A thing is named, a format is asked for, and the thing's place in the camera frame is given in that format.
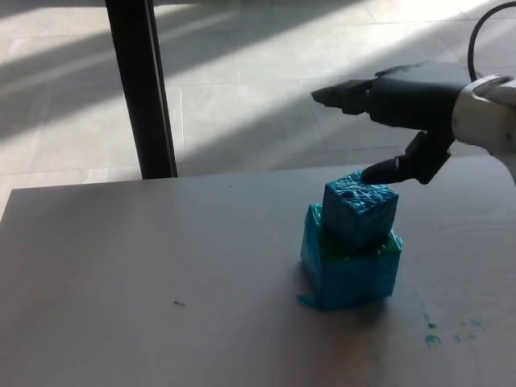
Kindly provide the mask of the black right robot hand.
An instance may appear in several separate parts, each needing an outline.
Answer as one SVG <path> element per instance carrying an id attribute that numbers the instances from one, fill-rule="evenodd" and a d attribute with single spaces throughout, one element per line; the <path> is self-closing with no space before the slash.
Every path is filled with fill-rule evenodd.
<path id="1" fill-rule="evenodd" d="M 387 127 L 416 130 L 405 153 L 373 164 L 361 173 L 367 185 L 415 179 L 428 184 L 450 158 L 456 140 L 452 113 L 460 91 L 470 83 L 457 64 L 406 64 L 382 70 L 368 80 L 349 80 L 311 93 L 326 107 L 344 114 L 366 113 Z"/>

